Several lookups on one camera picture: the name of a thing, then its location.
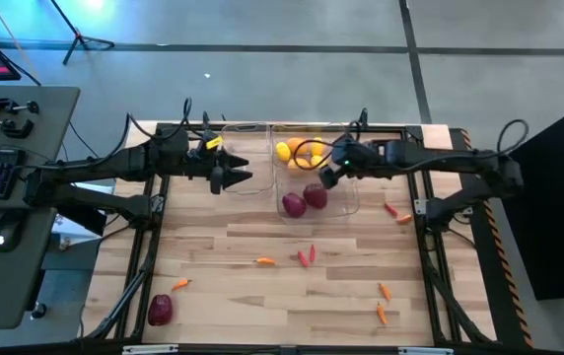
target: red chili pepper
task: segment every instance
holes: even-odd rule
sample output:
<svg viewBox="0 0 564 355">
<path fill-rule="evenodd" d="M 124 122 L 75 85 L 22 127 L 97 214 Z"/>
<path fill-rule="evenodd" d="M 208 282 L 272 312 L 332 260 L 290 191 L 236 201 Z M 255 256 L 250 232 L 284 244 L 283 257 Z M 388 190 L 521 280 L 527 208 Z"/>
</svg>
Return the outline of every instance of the red chili pepper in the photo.
<svg viewBox="0 0 564 355">
<path fill-rule="evenodd" d="M 300 262 L 302 262 L 302 266 L 309 267 L 309 263 L 306 261 L 306 258 L 301 251 L 298 251 L 298 259 L 300 260 Z"/>
<path fill-rule="evenodd" d="M 311 255 L 309 256 L 311 262 L 315 262 L 315 245 L 311 245 Z"/>
<path fill-rule="evenodd" d="M 386 211 L 389 212 L 391 217 L 393 217 L 393 218 L 398 217 L 398 211 L 396 211 L 393 207 L 389 206 L 387 202 L 384 204 L 384 207 L 385 207 Z"/>
</svg>

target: gray desk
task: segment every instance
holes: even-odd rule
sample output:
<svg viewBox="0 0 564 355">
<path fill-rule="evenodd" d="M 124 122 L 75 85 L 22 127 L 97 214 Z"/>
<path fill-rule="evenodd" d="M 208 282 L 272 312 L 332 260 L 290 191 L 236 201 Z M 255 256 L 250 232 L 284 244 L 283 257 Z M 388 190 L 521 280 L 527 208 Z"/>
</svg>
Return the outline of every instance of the gray desk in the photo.
<svg viewBox="0 0 564 355">
<path fill-rule="evenodd" d="M 80 90 L 65 87 L 0 86 L 0 98 L 10 98 L 20 105 L 29 100 L 40 106 L 40 114 L 20 113 L 35 128 L 26 139 L 8 138 L 0 132 L 0 145 L 12 144 L 55 159 L 67 125 L 78 101 Z M 43 158 L 28 153 L 28 164 L 41 164 Z M 5 208 L 28 208 L 22 200 L 24 184 L 17 181 L 10 199 L 0 201 L 0 217 Z M 33 290 L 56 211 L 50 208 L 31 213 L 17 248 L 0 252 L 0 328 L 13 328 L 21 322 Z"/>
</svg>

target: yellow label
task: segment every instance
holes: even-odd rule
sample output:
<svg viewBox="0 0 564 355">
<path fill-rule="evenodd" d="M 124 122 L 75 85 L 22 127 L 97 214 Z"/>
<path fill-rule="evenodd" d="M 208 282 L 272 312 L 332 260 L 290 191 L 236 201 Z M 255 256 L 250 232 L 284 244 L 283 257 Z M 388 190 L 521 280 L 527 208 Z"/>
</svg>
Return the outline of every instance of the yellow label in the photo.
<svg viewBox="0 0 564 355">
<path fill-rule="evenodd" d="M 221 144 L 221 142 L 223 142 L 223 138 L 221 136 L 218 136 L 218 137 L 212 139 L 211 141 L 205 143 L 205 148 L 210 150 L 214 147 L 218 147 L 218 145 Z"/>
</svg>

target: wooden tabletop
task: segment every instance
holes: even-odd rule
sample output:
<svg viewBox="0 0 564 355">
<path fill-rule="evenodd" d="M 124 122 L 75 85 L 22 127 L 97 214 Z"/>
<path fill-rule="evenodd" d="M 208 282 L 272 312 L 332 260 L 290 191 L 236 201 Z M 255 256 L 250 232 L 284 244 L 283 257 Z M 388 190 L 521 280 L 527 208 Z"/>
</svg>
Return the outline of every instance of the wooden tabletop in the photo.
<svg viewBox="0 0 564 355">
<path fill-rule="evenodd" d="M 142 126 L 153 131 L 157 123 L 145 121 Z M 446 125 L 422 128 L 426 147 L 452 147 Z M 397 137 L 367 133 L 362 140 L 377 138 Z M 126 146 L 145 139 L 132 130 Z M 431 175 L 439 197 L 460 189 L 457 174 Z M 412 212 L 406 177 L 364 178 L 356 183 L 360 208 L 347 219 L 287 224 L 277 212 L 275 186 L 269 196 L 243 199 L 226 192 L 210 194 L 203 178 L 172 177 L 151 297 L 170 294 L 176 312 L 170 324 L 147 324 L 144 341 L 432 345 L 413 225 L 397 225 L 383 208 L 387 201 L 402 213 Z M 126 181 L 115 187 L 118 195 L 142 190 L 143 183 Z M 106 233 L 122 226 L 118 221 Z M 471 238 L 467 226 L 452 228 Z M 133 234 L 122 232 L 101 246 L 83 315 L 86 331 L 99 324 L 122 292 Z M 444 233 L 444 241 L 456 298 L 482 332 L 494 339 L 475 250 L 450 233 Z M 304 268 L 297 252 L 308 255 L 311 245 L 317 249 L 317 260 Z M 145 254 L 143 248 L 141 260 Z M 274 258 L 277 265 L 256 265 L 253 261 L 260 256 Z M 171 292 L 181 278 L 192 282 Z M 379 282 L 390 289 L 391 301 L 382 298 Z M 131 303 L 127 334 L 138 300 Z M 387 325 L 379 322 L 377 302 L 386 309 Z M 443 302 L 439 309 L 446 309 Z M 441 312 L 441 319 L 448 336 L 446 312 Z"/>
</svg>

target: clear plastic bin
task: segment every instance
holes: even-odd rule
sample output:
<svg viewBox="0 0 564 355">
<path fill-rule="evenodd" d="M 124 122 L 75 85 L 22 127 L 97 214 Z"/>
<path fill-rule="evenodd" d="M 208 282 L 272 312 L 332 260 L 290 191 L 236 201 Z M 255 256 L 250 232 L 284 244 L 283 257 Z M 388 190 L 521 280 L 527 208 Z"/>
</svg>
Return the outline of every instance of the clear plastic bin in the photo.
<svg viewBox="0 0 564 355">
<path fill-rule="evenodd" d="M 223 147 L 228 153 L 249 160 L 242 169 L 253 177 L 232 185 L 225 192 L 238 195 L 271 195 L 273 164 L 270 125 L 266 123 L 228 124 L 221 130 Z"/>
<path fill-rule="evenodd" d="M 345 221 L 346 217 L 359 210 L 359 194 L 356 181 L 343 177 L 339 183 L 330 190 L 327 190 L 327 204 L 323 209 L 316 209 L 307 204 L 307 210 L 299 218 L 289 216 L 284 209 L 282 197 L 287 193 L 294 192 L 304 198 L 304 189 L 307 185 L 317 183 L 317 174 L 297 174 L 284 169 L 278 169 L 275 176 L 276 203 L 278 213 L 287 224 L 315 223 L 323 221 Z"/>
<path fill-rule="evenodd" d="M 275 124 L 271 126 L 271 145 L 272 145 L 272 161 L 273 165 L 278 168 L 285 168 L 289 167 L 289 162 L 281 161 L 278 158 L 278 154 L 276 152 L 276 146 L 278 143 L 285 143 L 288 144 L 289 140 L 292 138 L 299 138 L 300 140 L 308 140 L 308 139 L 316 139 L 317 137 L 321 138 L 323 142 L 332 143 L 336 138 L 338 138 L 341 134 L 346 131 L 346 126 L 342 123 L 329 123 L 324 125 L 311 125 L 311 126 L 292 126 L 292 125 L 283 125 L 283 124 Z M 312 145 L 318 143 L 307 143 L 305 146 L 308 146 L 308 152 L 305 154 L 298 154 L 298 159 L 304 159 L 309 164 L 312 162 L 311 159 L 314 156 L 312 154 Z M 330 153 L 331 148 L 325 144 L 320 145 L 321 154 L 320 156 L 323 158 Z"/>
</svg>

